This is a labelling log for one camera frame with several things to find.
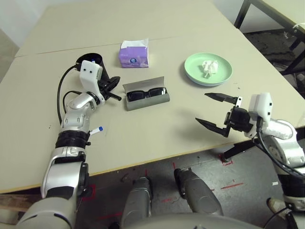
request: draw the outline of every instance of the green plate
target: green plate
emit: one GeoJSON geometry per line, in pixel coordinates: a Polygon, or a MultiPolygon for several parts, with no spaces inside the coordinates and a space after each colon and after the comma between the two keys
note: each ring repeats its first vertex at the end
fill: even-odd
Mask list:
{"type": "Polygon", "coordinates": [[[232,66],[224,58],[212,53],[196,53],[189,56],[185,63],[184,69],[187,76],[195,83],[203,86],[217,86],[232,75],[232,66]],[[218,61],[218,72],[209,78],[204,78],[202,63],[203,61],[218,61]]]}

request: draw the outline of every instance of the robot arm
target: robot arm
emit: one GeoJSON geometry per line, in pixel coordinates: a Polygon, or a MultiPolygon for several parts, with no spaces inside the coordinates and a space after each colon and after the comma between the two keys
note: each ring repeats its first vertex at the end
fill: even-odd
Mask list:
{"type": "Polygon", "coordinates": [[[67,104],[61,132],[41,186],[43,199],[29,208],[17,228],[32,229],[43,225],[50,229],[72,229],[77,200],[88,192],[85,147],[90,145],[90,116],[109,97],[121,98],[110,93],[120,78],[109,79],[103,64],[86,60],[89,59],[86,55],[83,59],[78,60],[81,63],[78,70],[84,92],[67,104]]]}
{"type": "Polygon", "coordinates": [[[207,129],[228,137],[230,129],[244,132],[272,160],[282,184],[284,201],[297,221],[305,213],[305,156],[296,140],[295,128],[286,121],[271,118],[273,102],[269,93],[253,95],[249,111],[240,108],[242,98],[225,94],[207,93],[207,96],[234,104],[227,113],[225,128],[214,123],[196,120],[207,129]]]}

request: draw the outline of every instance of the shoe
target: shoe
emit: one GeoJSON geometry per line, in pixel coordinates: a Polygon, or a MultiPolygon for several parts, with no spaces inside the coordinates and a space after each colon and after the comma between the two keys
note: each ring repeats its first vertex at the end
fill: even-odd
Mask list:
{"type": "MultiPolygon", "coordinates": [[[[282,210],[283,208],[286,207],[286,204],[284,201],[280,200],[280,199],[275,199],[275,198],[268,198],[267,201],[267,206],[269,207],[269,209],[273,212],[276,213],[280,210],[282,210]]],[[[286,215],[291,212],[290,209],[287,209],[285,211],[282,211],[281,213],[277,214],[279,217],[286,219],[286,215]]]]}

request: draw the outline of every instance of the table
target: table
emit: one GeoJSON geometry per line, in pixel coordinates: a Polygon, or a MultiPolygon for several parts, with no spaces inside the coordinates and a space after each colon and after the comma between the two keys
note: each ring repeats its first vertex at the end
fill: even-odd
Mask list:
{"type": "Polygon", "coordinates": [[[211,17],[213,30],[232,26],[208,0],[95,0],[51,6],[16,56],[184,36],[202,31],[211,17]]]}
{"type": "MultiPolygon", "coordinates": [[[[119,44],[16,57],[0,84],[0,193],[40,185],[60,130],[56,113],[58,82],[79,56],[89,52],[103,56],[110,76],[121,76],[113,93],[123,97],[121,102],[109,99],[91,117],[91,129],[100,125],[104,128],[90,138],[92,145],[86,148],[91,176],[245,141],[240,132],[232,131],[225,138],[195,121],[199,117],[222,126],[226,112],[232,108],[231,104],[204,96],[208,92],[243,96],[244,108],[252,94],[270,92],[273,118],[304,126],[305,100],[211,3],[196,2],[204,2],[215,16],[213,21],[201,22],[213,33],[197,30],[150,40],[149,68],[122,69],[119,44]],[[213,30],[220,21],[224,22],[222,29],[213,30]],[[191,82],[183,63],[196,52],[212,52],[227,59],[233,67],[231,79],[214,88],[191,82]],[[126,111],[122,85],[158,76],[165,78],[170,102],[126,111]]],[[[67,75],[61,91],[71,89],[81,90],[77,72],[67,75]]]]}
{"type": "MultiPolygon", "coordinates": [[[[291,45],[290,49],[296,48],[300,42],[305,40],[305,1],[304,0],[244,0],[241,9],[237,15],[234,26],[240,28],[244,18],[248,12],[250,5],[253,4],[262,12],[267,14],[273,20],[282,25],[291,35],[297,37],[296,41],[291,45]]],[[[287,75],[291,73],[303,72],[304,67],[295,68],[305,56],[305,51],[297,56],[297,58],[284,70],[281,74],[287,75]]]]}

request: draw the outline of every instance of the black sunglasses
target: black sunglasses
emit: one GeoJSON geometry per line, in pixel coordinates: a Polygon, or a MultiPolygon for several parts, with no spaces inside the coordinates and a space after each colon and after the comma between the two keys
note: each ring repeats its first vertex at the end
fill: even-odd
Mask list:
{"type": "Polygon", "coordinates": [[[140,99],[144,99],[145,97],[153,97],[161,94],[166,94],[166,88],[165,87],[156,87],[152,88],[149,91],[132,91],[127,93],[128,101],[136,101],[140,99]]]}

